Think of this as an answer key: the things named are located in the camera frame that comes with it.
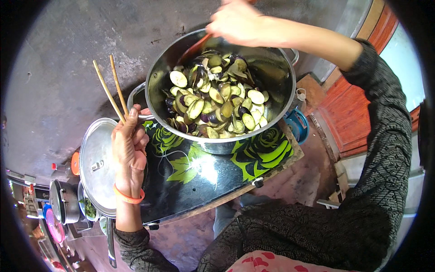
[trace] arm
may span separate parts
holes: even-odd
[[[390,242],[400,226],[411,164],[411,122],[406,97],[390,67],[367,41],[319,27],[264,16],[244,0],[224,0],[207,31],[244,46],[292,47],[324,58],[342,70],[367,99],[371,132],[364,169],[340,210],[375,205],[391,223]]]
[[[207,32],[249,47],[294,48],[347,71],[362,52],[359,42],[320,27],[265,16],[244,0],[225,0]]]
[[[140,105],[134,105],[126,117],[112,132],[114,164],[117,167],[115,185],[127,197],[140,199],[147,158],[141,150],[149,138],[143,129],[134,131]],[[148,109],[141,113],[149,114]],[[157,250],[147,247],[150,240],[148,231],[142,226],[140,204],[131,204],[116,198],[116,225],[114,237],[121,248],[121,257],[135,271],[170,271],[178,269],[168,262]]]

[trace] leg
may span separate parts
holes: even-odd
[[[263,202],[267,202],[270,199],[271,198],[266,195],[256,196],[256,195],[251,195],[249,193],[244,193],[240,196],[240,206],[244,207],[244,206],[256,205]]]
[[[215,211],[216,217],[214,219],[213,231],[214,238],[216,239],[219,233],[221,233],[223,229],[231,222],[231,219],[233,219],[236,210],[230,208],[228,204],[222,204],[220,206],[217,206]]]

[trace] gray patterned sweater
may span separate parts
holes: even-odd
[[[327,210],[280,200],[241,208],[209,245],[196,271],[223,272],[242,255],[270,251],[294,260],[336,269],[373,271],[395,241],[405,208],[411,164],[411,121],[400,82],[372,45],[349,72],[370,101],[371,132],[360,180],[339,209]],[[115,229],[122,259],[135,271],[178,271],[147,247],[146,229]]]

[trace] orange wristband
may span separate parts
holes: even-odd
[[[123,193],[121,193],[118,188],[116,188],[116,184],[113,184],[113,191],[116,195],[122,196],[122,200],[131,203],[131,204],[139,204],[145,198],[145,192],[141,188],[141,198],[130,198]]]

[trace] chopsticks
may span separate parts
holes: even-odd
[[[125,104],[124,96],[122,95],[121,87],[119,86],[118,75],[116,74],[115,62],[113,61],[113,56],[110,55],[109,58],[110,58],[110,65],[112,66],[113,77],[115,78],[116,90],[118,91],[119,99],[121,100],[124,114],[128,114],[127,105]],[[125,124],[125,118],[122,115],[121,111],[119,110],[118,105],[116,105],[115,100],[113,99],[112,95],[109,92],[109,89],[107,88],[107,85],[106,85],[106,82],[104,81],[103,75],[101,74],[100,69],[98,68],[97,61],[94,60],[93,64],[94,64],[95,70],[97,71],[97,75],[98,75],[98,78],[100,79],[101,85],[103,86],[103,89],[106,92],[107,97],[109,98],[113,109],[116,111],[116,113],[117,113],[119,119],[122,121],[122,123]],[[141,151],[145,156],[147,155],[147,153],[145,152],[145,148],[141,149]]]
[[[115,63],[113,61],[113,56],[110,55],[110,65],[112,66],[112,73],[115,79],[116,90],[118,91],[119,99],[121,100],[122,108],[124,109],[124,114],[128,114],[127,105],[125,104],[124,96],[121,93],[121,87],[119,87],[118,75],[116,75]]]
[[[118,105],[116,105],[115,100],[113,99],[112,95],[109,92],[109,89],[107,88],[107,85],[106,85],[106,82],[104,81],[103,75],[101,74],[100,69],[98,68],[97,61],[94,60],[93,64],[94,64],[95,70],[97,71],[97,75],[98,75],[98,78],[100,79],[101,85],[103,85],[103,89],[106,91],[107,97],[109,98],[110,103],[112,104],[113,109],[118,114],[118,117],[119,117],[119,119],[121,119],[122,123],[125,124],[125,118],[122,115],[121,111],[119,110]]]

